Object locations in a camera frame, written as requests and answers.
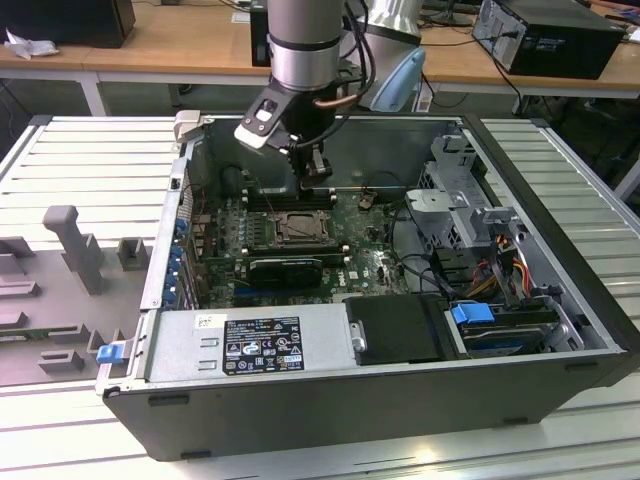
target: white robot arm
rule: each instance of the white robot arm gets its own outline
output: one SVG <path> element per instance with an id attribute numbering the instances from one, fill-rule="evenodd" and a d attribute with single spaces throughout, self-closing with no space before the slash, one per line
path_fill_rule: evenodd
<path id="1" fill-rule="evenodd" d="M 302 189 L 331 175 L 323 142 L 354 108 L 398 111 L 420 81 L 425 52 L 417 18 L 422 1 L 370 3 L 268 2 L 272 78 L 235 136 L 251 148 L 268 145 L 287 155 Z M 360 18 L 354 13 L 357 6 L 363 11 Z M 346 110 L 336 119 L 338 108 Z"/>

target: wire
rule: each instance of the wire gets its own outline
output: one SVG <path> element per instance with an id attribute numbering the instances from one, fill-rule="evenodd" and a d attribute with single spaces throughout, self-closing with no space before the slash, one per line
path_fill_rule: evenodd
<path id="1" fill-rule="evenodd" d="M 237 10 L 239 12 L 249 13 L 249 10 L 246 8 L 239 7 L 237 5 L 233 5 L 232 3 L 227 2 L 226 0 L 218 0 L 220 3 L 212 3 L 209 5 L 205 5 L 203 3 L 181 3 L 180 5 L 185 5 L 188 7 L 229 7 Z M 135 0 L 131 3 L 146 3 L 147 5 L 151 5 L 152 7 L 167 7 L 172 5 L 161 5 L 157 3 L 148 2 L 146 0 Z"/>
<path id="2" fill-rule="evenodd" d="M 460 43 L 421 43 L 420 45 L 422 45 L 423 47 L 460 47 L 461 45 L 468 45 L 470 43 L 475 43 L 482 40 L 491 40 L 491 37 L 481 38 L 479 40 L 476 40 L 475 38 L 473 38 L 471 40 L 466 40 Z"/>
<path id="3" fill-rule="evenodd" d="M 323 140 L 326 140 L 331 135 L 333 135 L 338 130 L 340 130 L 340 128 L 342 128 L 342 126 L 347 122 L 347 120 L 349 120 L 349 117 L 351 116 L 351 111 L 353 110 L 354 106 L 357 104 L 360 98 L 362 98 L 362 96 L 369 91 L 369 89 L 373 85 L 373 82 L 376 79 L 376 61 L 373 56 L 373 52 L 371 51 L 371 47 L 369 46 L 369 42 L 367 41 L 366 37 L 360 30 L 357 19 L 355 18 L 355 15 L 353 14 L 353 10 L 351 9 L 348 3 L 345 3 L 345 9 L 347 11 L 347 16 L 349 17 L 349 21 L 352 22 L 352 25 L 353 25 L 352 28 L 354 29 L 354 34 L 356 38 L 359 38 L 359 41 L 362 42 L 362 44 L 364 45 L 364 49 L 367 51 L 367 55 L 369 56 L 369 64 L 371 67 L 369 79 L 367 80 L 365 87 L 361 89 L 360 92 L 356 93 L 357 100 L 351 104 L 351 108 L 343 114 L 340 120 L 338 120 L 337 122 L 334 122 L 333 125 L 331 125 L 327 130 L 324 131 L 324 133 L 321 133 L 316 138 L 313 138 L 311 140 L 308 140 L 300 144 L 296 144 L 295 142 L 293 142 L 292 144 L 289 145 L 289 148 L 288 148 L 290 152 L 292 150 L 296 150 L 299 148 L 306 148 L 306 147 L 311 147 L 313 145 L 316 145 L 322 142 Z"/>
<path id="4" fill-rule="evenodd" d="M 407 208 L 407 206 L 406 205 L 401 205 L 400 207 L 398 207 L 398 209 L 395 211 L 395 213 L 393 215 L 393 219 L 391 220 L 391 225 L 389 226 L 389 247 L 390 247 L 389 249 L 391 250 L 391 256 L 394 258 L 394 260 L 399 262 L 407 272 L 412 273 L 415 276 L 417 276 L 418 278 L 420 278 L 421 280 L 424 280 L 424 281 L 430 283 L 431 285 L 439 288 L 440 286 L 438 285 L 438 283 L 435 280 L 433 280 L 433 279 L 431 279 L 429 277 L 426 277 L 424 275 L 424 273 L 420 273 L 417 270 L 415 270 L 414 268 L 411 268 L 406 263 L 404 263 L 404 261 L 402 261 L 402 259 L 400 259 L 398 257 L 398 252 L 396 252 L 396 249 L 395 249 L 395 246 L 394 246 L 394 242 L 393 242 L 393 232 L 395 230 L 396 222 L 398 221 L 398 215 L 400 214 L 400 210 L 402 210 L 403 208 Z"/>
<path id="5" fill-rule="evenodd" d="M 366 93 L 371 89 L 371 87 L 373 86 L 373 83 L 376 80 L 376 75 L 377 75 L 376 61 L 375 61 L 375 57 L 373 56 L 373 52 L 371 51 L 371 46 L 369 45 L 367 37 L 365 37 L 364 33 L 360 29 L 360 25 L 358 24 L 358 19 L 353 13 L 353 9 L 349 5 L 349 3 L 345 2 L 344 6 L 347 12 L 347 17 L 349 18 L 349 23 L 351 24 L 351 28 L 353 29 L 353 34 L 356 39 L 356 43 L 358 45 L 358 54 L 360 57 L 360 70 L 362 72 L 362 77 L 361 77 L 362 83 L 361 83 L 360 89 L 355 94 L 349 95 L 348 97 L 342 97 L 336 100 L 321 100 L 321 99 L 314 100 L 313 102 L 314 106 L 321 109 L 334 109 L 334 108 L 338 108 L 346 105 L 356 105 L 362 99 L 362 97 L 366 95 Z M 369 74 L 366 83 L 365 83 L 365 78 L 367 78 L 367 61 L 364 58 L 363 46 L 364 46 L 364 50 L 366 50 L 367 52 L 367 56 L 369 57 L 369 66 L 371 67 L 371 73 Z"/>
<path id="6" fill-rule="evenodd" d="M 244 280 L 238 280 L 237 278 L 232 278 L 231 281 L 235 282 L 235 283 L 242 283 L 243 285 L 246 285 L 247 287 L 251 286 L 251 284 L 249 282 L 245 282 Z"/>
<path id="7" fill-rule="evenodd" d="M 377 170 L 373 172 L 371 175 L 369 175 L 364 182 L 362 182 L 362 189 L 366 190 L 367 188 L 369 188 L 369 182 L 371 182 L 371 180 L 377 177 L 378 175 L 389 175 L 394 180 L 396 180 L 400 184 L 400 186 L 406 188 L 407 190 L 409 190 L 410 188 L 405 182 L 402 181 L 402 179 L 400 179 L 400 177 L 397 174 L 395 174 L 391 170 Z"/>
<path id="8" fill-rule="evenodd" d="M 369 28 L 369 5 L 367 5 L 365 0 L 360 0 L 360 5 L 364 8 L 364 33 L 367 33 L 367 29 Z M 355 34 L 353 35 L 353 42 L 353 47 L 351 47 L 344 55 L 340 55 L 340 58 L 343 60 L 345 58 L 349 58 L 351 54 L 356 51 L 356 48 L 358 48 L 358 42 L 356 41 Z"/>
<path id="9" fill-rule="evenodd" d="M 479 287 L 476 287 L 474 290 L 472 290 L 471 292 L 467 293 L 467 297 L 475 297 L 476 295 L 484 292 L 488 288 L 494 286 L 496 284 L 496 282 L 497 282 L 496 277 L 492 276 L 491 278 L 486 280 L 482 285 L 480 285 Z"/>
<path id="10" fill-rule="evenodd" d="M 520 285 L 522 287 L 522 293 L 525 294 L 525 296 L 529 296 L 529 292 L 527 291 L 527 285 L 526 285 L 526 275 L 524 273 L 524 269 L 522 268 L 521 265 L 518 265 L 516 263 L 513 264 L 514 268 L 516 268 L 519 272 L 520 272 L 520 278 L 521 278 L 521 282 Z"/>
<path id="11" fill-rule="evenodd" d="M 425 73 L 421 72 L 421 75 L 422 75 L 422 80 L 424 80 L 424 83 L 427 84 L 427 87 L 431 91 L 431 103 L 433 103 L 434 105 L 436 105 L 436 106 L 438 106 L 440 108 L 456 108 L 456 107 L 459 107 L 469 97 L 469 94 L 465 93 L 457 103 L 454 103 L 453 105 L 442 105 L 442 104 L 436 102 L 436 92 L 433 90 L 433 87 L 429 83 L 429 79 L 427 78 Z"/>
<path id="12" fill-rule="evenodd" d="M 276 221 L 276 211 L 273 208 L 273 205 L 271 204 L 271 200 L 269 200 L 269 196 L 267 195 L 267 193 L 264 191 L 264 188 L 262 188 L 262 184 L 260 183 L 260 180 L 258 179 L 258 177 L 253 177 L 253 180 L 256 182 L 256 184 L 258 185 L 258 188 L 260 189 L 260 193 L 262 194 L 262 196 L 264 197 L 265 201 L 267 202 L 267 205 L 269 206 L 269 210 L 271 210 L 271 214 L 273 215 L 273 221 Z M 296 232 L 299 233 L 301 235 L 304 235 L 305 237 L 313 237 L 316 238 L 315 235 L 310 234 L 309 232 L 303 232 L 302 230 L 297 230 L 293 227 L 290 227 L 289 225 L 286 225 L 286 229 L 290 230 L 292 232 Z"/>

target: black cable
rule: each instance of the black cable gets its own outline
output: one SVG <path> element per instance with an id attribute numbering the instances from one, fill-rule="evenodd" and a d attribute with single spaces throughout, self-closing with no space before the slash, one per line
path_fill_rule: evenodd
<path id="1" fill-rule="evenodd" d="M 376 75 L 377 75 L 376 59 L 373 56 L 373 52 L 371 51 L 371 46 L 369 45 L 369 41 L 367 40 L 367 37 L 365 37 L 364 32 L 360 29 L 360 25 L 358 24 L 358 19 L 356 18 L 355 14 L 353 13 L 353 10 L 349 6 L 349 2 L 345 2 L 344 6 L 347 11 L 347 16 L 349 17 L 349 23 L 351 23 L 351 28 L 353 28 L 354 35 L 358 39 L 358 43 L 360 44 L 358 48 L 360 49 L 364 47 L 364 50 L 366 50 L 367 56 L 369 57 L 369 67 L 371 68 L 371 72 L 369 74 L 366 84 L 356 93 L 356 95 L 358 96 L 358 100 L 356 100 L 354 104 L 357 104 L 358 101 L 360 101 L 360 99 L 371 89 L 371 87 L 373 86 L 373 82 L 375 82 L 376 80 Z M 367 76 L 366 75 L 366 71 L 367 71 L 366 59 L 361 59 L 360 70 L 362 71 L 362 76 L 366 77 Z"/>
<path id="2" fill-rule="evenodd" d="M 424 83 L 427 84 L 427 87 L 431 91 L 431 103 L 433 103 L 434 105 L 436 105 L 436 106 L 438 106 L 440 108 L 455 108 L 455 107 L 459 107 L 467 99 L 467 97 L 469 97 L 469 94 L 465 93 L 457 103 L 454 103 L 453 105 L 442 105 L 441 103 L 436 102 L 436 92 L 433 90 L 433 87 L 429 83 L 429 79 L 427 78 L 427 76 L 424 74 L 424 72 L 421 72 L 421 74 L 422 74 L 422 80 L 424 80 Z"/>
<path id="3" fill-rule="evenodd" d="M 393 257 L 393 259 L 397 262 L 399 262 L 404 269 L 409 272 L 414 274 L 415 276 L 417 276 L 418 278 L 429 282 L 430 284 L 432 284 L 434 287 L 439 287 L 439 285 L 436 283 L 435 280 L 424 276 L 423 274 L 421 274 L 420 272 L 418 272 L 417 270 L 415 270 L 414 268 L 409 267 L 406 263 L 404 263 L 399 257 L 398 257 L 398 252 L 396 252 L 395 247 L 393 246 L 393 232 L 396 226 L 396 222 L 398 221 L 398 215 L 400 214 L 400 210 L 402 210 L 403 208 L 407 208 L 406 205 L 401 205 L 400 207 L 398 207 L 398 209 L 395 211 L 394 215 L 393 215 L 393 219 L 391 220 L 391 225 L 389 226 L 389 249 L 391 250 L 391 256 Z"/>
<path id="4" fill-rule="evenodd" d="M 4 80 L 0 80 L 0 87 L 2 87 L 2 90 L 0 90 L 0 91 L 7 92 L 9 94 L 9 96 L 12 98 L 12 100 L 16 103 L 16 105 L 18 105 L 20 107 L 20 110 L 22 110 L 28 117 L 32 117 L 33 116 L 33 114 L 29 110 L 27 110 L 25 108 L 25 106 L 22 104 L 22 102 L 16 98 L 16 96 L 13 94 L 11 89 L 9 89 L 9 84 L 8 83 L 5 83 Z"/>
<path id="5" fill-rule="evenodd" d="M 360 5 L 364 8 L 364 33 L 367 33 L 367 29 L 369 28 L 369 5 L 367 5 L 365 0 L 360 0 Z M 356 42 L 355 34 L 353 36 L 353 42 L 353 47 L 351 47 L 344 55 L 340 55 L 341 59 L 344 60 L 345 58 L 349 58 L 351 54 L 356 51 L 356 48 L 358 48 L 358 42 Z"/>
<path id="6" fill-rule="evenodd" d="M 237 5 L 233 5 L 232 3 L 229 3 L 225 0 L 218 0 L 220 3 L 213 3 L 211 5 L 205 5 L 202 3 L 181 3 L 180 5 L 185 5 L 188 7 L 229 7 L 229 8 L 233 8 L 234 10 L 237 10 L 238 12 L 245 12 L 245 13 L 249 13 L 249 10 L 247 10 L 246 8 L 242 8 L 239 7 Z M 173 5 L 158 5 L 157 3 L 152 3 L 152 2 L 148 2 L 146 0 L 135 0 L 131 3 L 146 3 L 147 5 L 151 5 L 152 7 L 168 7 L 168 6 L 173 6 Z"/>
<path id="7" fill-rule="evenodd" d="M 362 43 L 362 45 L 364 46 L 364 49 L 367 52 L 367 55 L 369 56 L 369 66 L 371 67 L 371 72 L 369 74 L 369 78 L 368 78 L 367 83 L 365 84 L 364 88 L 361 88 L 356 93 L 358 99 L 356 101 L 354 101 L 353 104 L 351 104 L 350 108 L 344 113 L 344 115 L 342 116 L 342 118 L 340 120 L 334 122 L 333 125 L 331 125 L 327 130 L 324 131 L 324 133 L 321 133 L 316 138 L 313 138 L 311 140 L 308 140 L 308 141 L 300 143 L 300 144 L 296 144 L 295 142 L 290 144 L 289 148 L 288 148 L 289 151 L 296 150 L 296 149 L 299 149 L 299 148 L 307 148 L 307 147 L 311 147 L 313 145 L 316 145 L 316 144 L 322 142 L 323 140 L 326 140 L 331 135 L 333 135 L 338 130 L 340 130 L 343 127 L 343 125 L 347 122 L 347 120 L 349 120 L 349 117 L 351 116 L 351 112 L 353 111 L 355 106 L 358 104 L 358 101 L 369 91 L 369 89 L 371 89 L 371 87 L 373 86 L 373 82 L 376 79 L 376 73 L 377 73 L 376 72 L 376 59 L 374 58 L 373 52 L 371 51 L 371 46 L 369 46 L 369 42 L 367 41 L 366 37 L 362 33 L 362 30 L 360 30 L 360 26 L 358 25 L 358 20 L 355 17 L 355 15 L 353 13 L 353 10 L 349 6 L 349 3 L 345 2 L 344 5 L 345 5 L 345 9 L 347 11 L 347 17 L 349 18 L 349 22 L 352 23 L 354 37 L 356 38 L 356 41 L 359 41 L 359 42 Z"/>
<path id="8" fill-rule="evenodd" d="M 347 17 L 349 18 L 349 24 L 351 25 L 351 29 L 353 30 L 353 39 L 355 41 L 355 47 L 358 50 L 358 58 L 360 60 L 360 89 L 358 91 L 362 91 L 367 84 L 367 60 L 364 56 L 365 52 L 364 47 L 362 46 L 362 42 L 359 40 L 359 38 L 356 37 L 355 29 L 359 28 L 359 26 L 356 25 L 358 20 L 356 19 L 355 14 L 353 14 L 353 10 L 351 8 L 350 11 L 352 15 L 347 15 Z"/>
<path id="9" fill-rule="evenodd" d="M 396 180 L 401 187 L 406 188 L 407 190 L 409 190 L 409 186 L 403 182 L 400 177 L 395 174 L 394 172 L 392 172 L 391 170 L 377 170 L 375 172 L 373 172 L 371 175 L 369 175 L 364 182 L 362 182 L 362 188 L 363 189 L 367 189 L 369 188 L 369 182 L 371 182 L 371 180 L 375 177 L 377 177 L 378 175 L 389 175 L 390 177 L 393 177 L 394 180 Z"/>
<path id="10" fill-rule="evenodd" d="M 491 40 L 491 38 L 481 38 L 480 40 Z M 422 45 L 423 47 L 459 47 L 461 45 L 468 45 L 480 40 L 476 40 L 474 38 L 472 40 L 467 40 L 460 43 L 421 43 L 420 45 Z"/>

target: black computer tower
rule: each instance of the black computer tower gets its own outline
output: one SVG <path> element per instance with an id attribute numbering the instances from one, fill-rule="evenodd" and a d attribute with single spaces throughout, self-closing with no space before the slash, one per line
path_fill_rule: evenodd
<path id="1" fill-rule="evenodd" d="M 625 31 L 573 0 L 484 0 L 473 36 L 512 75 L 597 79 Z"/>
<path id="2" fill-rule="evenodd" d="M 9 29 L 29 40 L 119 48 L 135 20 L 131 0 L 0 1 L 0 38 Z"/>

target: sticker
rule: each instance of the sticker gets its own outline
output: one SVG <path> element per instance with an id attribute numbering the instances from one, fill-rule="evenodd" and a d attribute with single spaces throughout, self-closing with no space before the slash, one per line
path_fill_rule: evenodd
<path id="1" fill-rule="evenodd" d="M 226 313 L 210 313 L 208 315 L 196 315 L 194 328 L 222 328 L 227 319 Z"/>
<path id="2" fill-rule="evenodd" d="M 212 322 L 216 323 L 215 326 L 219 325 L 219 321 L 217 318 L 212 319 Z M 304 370 L 300 318 L 261 318 L 224 322 L 222 370 L 227 375 Z"/>

